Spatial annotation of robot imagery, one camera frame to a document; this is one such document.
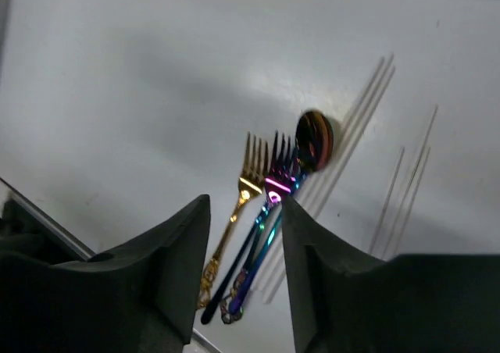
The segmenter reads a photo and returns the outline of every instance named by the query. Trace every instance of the white surface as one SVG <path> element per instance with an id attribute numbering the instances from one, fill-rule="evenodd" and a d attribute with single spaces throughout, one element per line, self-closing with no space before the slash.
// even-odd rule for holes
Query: white surface
<path id="1" fill-rule="evenodd" d="M 94 250 L 210 193 L 211 252 L 245 132 L 292 133 L 309 107 L 341 119 L 390 51 L 395 77 L 320 222 L 368 248 L 391 155 L 438 103 L 401 249 L 500 248 L 498 0 L 13 0 L 10 19 L 0 172 Z M 224 353 L 289 353 L 287 299 L 284 284 L 239 323 L 196 328 Z"/>
<path id="2" fill-rule="evenodd" d="M 185 345 L 182 353 L 209 353 L 196 341 L 192 341 L 190 344 Z"/>

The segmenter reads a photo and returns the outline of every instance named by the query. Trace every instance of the fork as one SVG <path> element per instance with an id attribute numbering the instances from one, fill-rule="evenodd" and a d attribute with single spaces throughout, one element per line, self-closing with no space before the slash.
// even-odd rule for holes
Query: fork
<path id="1" fill-rule="evenodd" d="M 266 175 L 268 173 L 268 144 L 264 141 L 265 148 L 263 151 L 263 140 L 259 138 L 259 147 L 256 149 L 257 137 L 253 136 L 252 153 L 250 153 L 250 132 L 247 134 L 247 143 L 245 147 L 245 159 L 240 177 L 238 179 L 238 199 L 234 206 L 233 213 L 229 218 L 223 236 L 221 237 L 216 250 L 214 251 L 209 263 L 203 269 L 202 279 L 200 282 L 200 292 L 198 294 L 198 308 L 204 308 L 210 301 L 210 290 L 213 286 L 213 281 L 219 272 L 219 264 L 222 259 L 224 248 L 230 240 L 230 236 L 234 230 L 234 224 L 247 204 L 253 198 L 258 197 L 264 191 Z"/>
<path id="2" fill-rule="evenodd" d="M 264 231 L 265 221 L 267 217 L 269 217 L 270 213 L 281 203 L 281 199 L 285 195 L 290 194 L 292 190 L 294 190 L 295 184 L 297 184 L 298 187 L 297 180 L 290 174 L 291 162 L 293 158 L 296 158 L 295 146 L 292 154 L 291 138 L 288 137 L 287 151 L 285 153 L 285 136 L 283 134 L 280 154 L 276 157 L 275 154 L 277 149 L 277 138 L 278 133 L 276 132 L 270 171 L 266 178 L 266 202 L 262 207 L 262 212 L 255 220 L 255 223 L 251 229 L 251 231 L 255 231 L 252 247 L 248 252 L 245 264 L 241 267 L 239 274 L 236 276 L 236 279 L 233 282 L 233 287 L 230 289 L 230 293 L 220 302 L 221 318 L 225 324 L 231 324 L 234 320 L 238 320 L 235 319 L 234 316 L 227 311 L 227 304 L 232 298 L 236 296 L 238 290 L 240 289 L 240 286 L 243 284 L 246 276 L 248 275 L 248 271 L 253 265 L 254 254 L 257 250 L 257 246 L 259 245 L 260 237 L 262 236 L 262 233 Z"/>
<path id="3" fill-rule="evenodd" d="M 297 161 L 297 148 L 295 147 L 290 162 L 288 163 L 286 172 L 281 175 L 280 184 L 285 186 L 288 191 L 285 189 L 279 191 L 280 200 L 288 195 L 293 195 L 300 187 L 302 180 L 305 179 L 305 173 L 300 173 L 300 167 Z M 259 254 L 256 259 L 253 261 L 249 270 L 246 273 L 245 280 L 241 284 L 239 290 L 236 295 L 233 296 L 233 300 L 229 304 L 229 313 L 233 316 L 233 319 L 239 320 L 243 316 L 243 303 L 245 298 L 250 290 L 250 286 L 252 285 L 252 281 L 255 279 L 255 275 L 259 271 L 259 267 L 263 263 L 263 259 L 266 256 L 271 244 L 273 243 L 274 236 L 279 229 L 281 228 L 281 214 L 277 217 L 276 221 L 273 224 L 273 228 L 269 232 L 264 245 L 261 247 Z"/>

